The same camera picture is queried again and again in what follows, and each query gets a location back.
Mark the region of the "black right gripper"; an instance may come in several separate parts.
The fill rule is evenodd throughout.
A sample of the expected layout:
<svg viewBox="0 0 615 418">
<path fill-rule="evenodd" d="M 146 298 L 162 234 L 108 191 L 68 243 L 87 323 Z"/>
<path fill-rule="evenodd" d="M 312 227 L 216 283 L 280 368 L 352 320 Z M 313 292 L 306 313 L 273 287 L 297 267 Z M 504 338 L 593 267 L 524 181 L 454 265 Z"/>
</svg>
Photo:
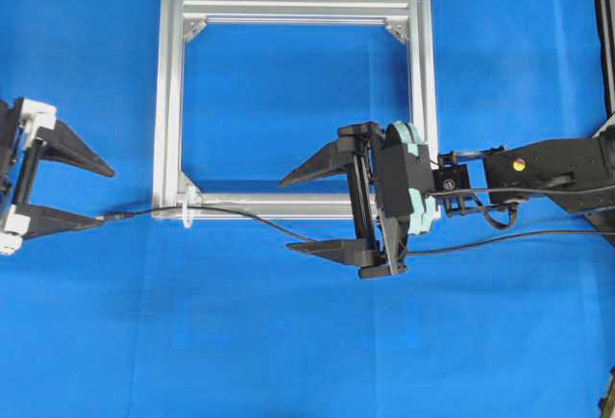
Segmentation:
<svg viewBox="0 0 615 418">
<path fill-rule="evenodd" d="M 341 174 L 347 174 L 357 239 L 287 243 L 286 248 L 355 266 L 362 279 L 404 273 L 408 238 L 429 232 L 436 214 L 429 145 L 403 121 L 386 129 L 372 121 L 340 127 L 336 140 L 279 186 Z"/>
</svg>

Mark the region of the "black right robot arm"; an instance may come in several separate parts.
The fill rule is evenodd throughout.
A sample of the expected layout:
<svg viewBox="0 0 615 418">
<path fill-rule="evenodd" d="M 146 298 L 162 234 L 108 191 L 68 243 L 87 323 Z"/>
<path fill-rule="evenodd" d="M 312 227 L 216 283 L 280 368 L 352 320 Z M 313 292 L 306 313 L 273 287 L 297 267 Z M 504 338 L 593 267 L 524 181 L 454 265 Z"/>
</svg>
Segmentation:
<svg viewBox="0 0 615 418">
<path fill-rule="evenodd" d="M 406 271 L 407 242 L 431 231 L 435 215 L 480 214 L 505 231 L 530 197 L 546 197 L 581 214 L 593 231 L 614 239 L 614 128 L 594 137 L 548 139 L 514 149 L 450 152 L 432 158 L 410 123 L 383 129 L 366 122 L 337 131 L 280 182 L 334 175 L 347 179 L 356 236 L 308 241 L 289 249 L 354 266 L 362 279 Z"/>
</svg>

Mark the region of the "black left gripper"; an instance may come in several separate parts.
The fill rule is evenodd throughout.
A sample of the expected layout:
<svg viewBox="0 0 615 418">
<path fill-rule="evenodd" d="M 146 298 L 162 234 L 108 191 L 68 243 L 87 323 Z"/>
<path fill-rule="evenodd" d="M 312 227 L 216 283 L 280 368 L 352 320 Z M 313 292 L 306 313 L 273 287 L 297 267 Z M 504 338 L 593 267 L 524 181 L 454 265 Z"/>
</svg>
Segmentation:
<svg viewBox="0 0 615 418">
<path fill-rule="evenodd" d="M 57 108 L 20 97 L 1 103 L 1 254 L 10 256 L 24 240 L 84 231 L 104 221 L 45 206 L 25 204 L 39 157 L 112 178 L 115 172 L 64 122 Z"/>
</svg>

